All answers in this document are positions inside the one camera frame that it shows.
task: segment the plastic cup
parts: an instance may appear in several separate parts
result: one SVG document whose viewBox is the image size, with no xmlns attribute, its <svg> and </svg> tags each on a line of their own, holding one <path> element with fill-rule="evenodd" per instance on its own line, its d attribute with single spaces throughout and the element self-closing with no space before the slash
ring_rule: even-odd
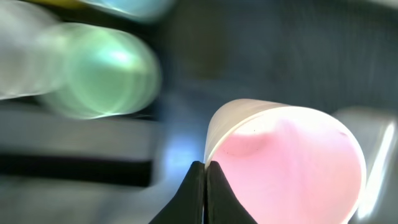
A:
<svg viewBox="0 0 398 224">
<path fill-rule="evenodd" d="M 310 108 L 234 100 L 210 121 L 217 161 L 258 223 L 347 223 L 366 183 L 362 150 L 337 119 Z"/>
</svg>

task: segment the cup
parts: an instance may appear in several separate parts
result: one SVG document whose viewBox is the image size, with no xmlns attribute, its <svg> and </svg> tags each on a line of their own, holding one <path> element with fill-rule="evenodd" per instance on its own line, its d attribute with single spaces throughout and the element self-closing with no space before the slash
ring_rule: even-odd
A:
<svg viewBox="0 0 398 224">
<path fill-rule="evenodd" d="M 217 161 L 258 223 L 347 223 L 366 183 L 362 150 L 332 116 L 234 100 L 212 117 L 205 164 Z"/>
</svg>

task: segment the pink cup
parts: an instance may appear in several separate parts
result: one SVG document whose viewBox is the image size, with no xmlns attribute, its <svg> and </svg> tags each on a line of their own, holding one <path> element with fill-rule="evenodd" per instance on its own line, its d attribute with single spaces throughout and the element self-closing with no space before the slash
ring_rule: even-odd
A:
<svg viewBox="0 0 398 224">
<path fill-rule="evenodd" d="M 347 223 L 364 192 L 362 150 L 338 120 L 310 108 L 234 100 L 210 121 L 217 161 L 258 223 Z"/>
</svg>

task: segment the cup rim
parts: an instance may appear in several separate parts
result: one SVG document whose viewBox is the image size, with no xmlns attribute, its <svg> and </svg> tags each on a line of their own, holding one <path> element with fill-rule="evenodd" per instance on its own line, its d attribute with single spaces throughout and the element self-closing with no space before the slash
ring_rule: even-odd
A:
<svg viewBox="0 0 398 224">
<path fill-rule="evenodd" d="M 351 219 L 351 217 L 355 214 L 355 211 L 358 209 L 359 203 L 361 199 L 364 197 L 365 193 L 365 186 L 366 186 L 366 163 L 365 163 L 365 158 L 364 154 L 362 152 L 361 146 L 359 145 L 358 141 L 354 137 L 353 133 L 339 120 L 336 118 L 332 117 L 331 115 L 324 113 L 322 111 L 318 111 L 312 108 L 306 108 L 303 106 L 281 106 L 277 108 L 271 108 L 268 110 L 260 111 L 258 113 L 252 114 L 248 116 L 247 118 L 241 120 L 237 124 L 235 124 L 230 130 L 228 130 L 221 138 L 220 140 L 215 144 L 213 149 L 211 149 L 209 156 L 205 158 L 205 168 L 210 165 L 211 159 L 213 158 L 215 152 L 218 150 L 218 148 L 225 142 L 225 140 L 232 135 L 238 128 L 240 128 L 243 124 L 247 123 L 248 121 L 252 119 L 256 119 L 260 116 L 275 116 L 278 117 L 278 114 L 281 114 L 281 112 L 285 112 L 289 110 L 289 113 L 293 114 L 306 114 L 306 116 L 311 116 L 312 114 L 321 117 L 321 118 L 326 118 L 329 119 L 330 123 L 334 125 L 334 127 L 341 131 L 342 133 L 346 134 L 349 142 L 352 144 L 354 147 L 355 154 L 357 155 L 359 166 L 361 169 L 361 186 L 359 188 L 359 194 L 358 194 L 358 199 L 355 202 L 353 208 L 349 213 L 347 214 L 346 218 L 341 222 L 341 224 L 348 223 L 348 221 Z"/>
</svg>

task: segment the blurred background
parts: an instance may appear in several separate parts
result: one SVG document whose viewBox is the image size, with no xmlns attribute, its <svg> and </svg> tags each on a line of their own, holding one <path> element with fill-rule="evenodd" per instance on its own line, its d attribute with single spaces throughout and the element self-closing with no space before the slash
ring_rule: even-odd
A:
<svg viewBox="0 0 398 224">
<path fill-rule="evenodd" d="M 239 98 L 340 119 L 368 167 L 351 222 L 397 223 L 396 7 L 1 0 L 0 223 L 149 223 Z"/>
</svg>

